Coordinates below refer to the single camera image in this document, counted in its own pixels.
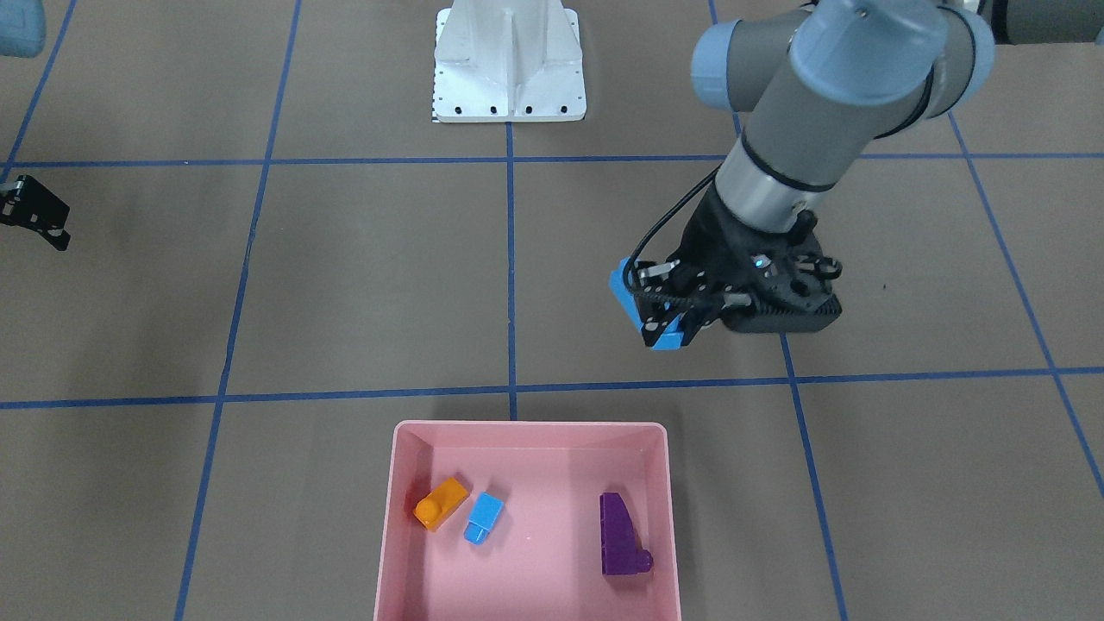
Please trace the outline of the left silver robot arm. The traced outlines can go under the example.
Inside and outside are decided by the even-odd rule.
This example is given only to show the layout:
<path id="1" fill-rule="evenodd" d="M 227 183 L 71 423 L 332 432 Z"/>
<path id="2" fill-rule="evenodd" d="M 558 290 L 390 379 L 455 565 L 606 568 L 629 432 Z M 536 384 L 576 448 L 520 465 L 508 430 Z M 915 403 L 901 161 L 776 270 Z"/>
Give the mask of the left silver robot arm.
<path id="1" fill-rule="evenodd" d="M 1101 43 L 1100 1 L 807 1 L 698 40 L 707 106 L 745 114 L 737 143 L 611 274 L 643 345 L 729 331 L 816 333 L 840 318 L 841 264 L 815 209 L 872 141 L 981 90 L 998 46 Z"/>

